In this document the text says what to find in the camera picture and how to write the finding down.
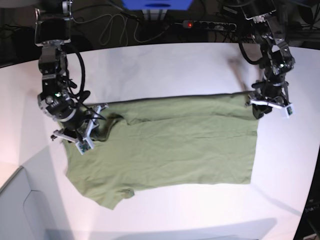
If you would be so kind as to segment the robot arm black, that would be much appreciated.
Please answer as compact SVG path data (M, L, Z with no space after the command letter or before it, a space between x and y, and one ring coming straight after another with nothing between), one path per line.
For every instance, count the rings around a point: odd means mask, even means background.
M252 84L246 106L252 107L253 116L259 120L278 109L288 118L294 113L289 100L286 74L295 65L289 45L286 42L285 27L279 21L276 5L272 0L243 0L239 3L243 16L251 26L252 40L260 46L261 58L251 60L243 46L244 27L239 28L238 45L244 59L263 70L260 80Z
M108 105L88 107L84 104L91 93L85 90L84 60L71 43L72 1L45 0L37 5L35 16L34 42L41 47L38 69L42 74L38 106L45 115L62 125L62 129L53 132L51 139L74 143L83 155L94 148L92 132L99 126L98 120L104 120L100 113ZM70 48L79 60L79 85L70 78L64 47Z

